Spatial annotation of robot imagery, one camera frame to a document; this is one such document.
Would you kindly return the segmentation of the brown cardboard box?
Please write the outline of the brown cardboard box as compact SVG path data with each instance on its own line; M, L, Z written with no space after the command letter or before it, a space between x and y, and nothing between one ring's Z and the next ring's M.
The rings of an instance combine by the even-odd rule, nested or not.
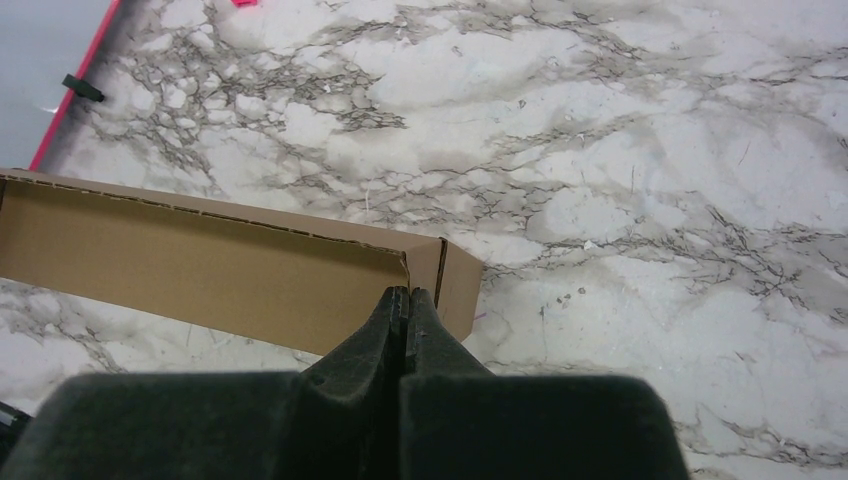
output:
M457 339L483 264L442 238L190 196L1 173L5 279L323 355L391 287Z

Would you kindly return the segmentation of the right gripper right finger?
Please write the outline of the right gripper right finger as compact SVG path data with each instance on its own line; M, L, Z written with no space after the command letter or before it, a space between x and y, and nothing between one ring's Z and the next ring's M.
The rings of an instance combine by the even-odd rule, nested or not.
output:
M684 479L663 400L620 375L498 376L410 299L399 383L403 479Z

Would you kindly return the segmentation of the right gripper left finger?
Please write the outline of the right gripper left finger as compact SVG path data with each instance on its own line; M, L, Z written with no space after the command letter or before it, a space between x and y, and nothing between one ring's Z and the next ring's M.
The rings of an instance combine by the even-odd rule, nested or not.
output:
M5 479L393 479L409 291L302 372L86 374L16 442Z

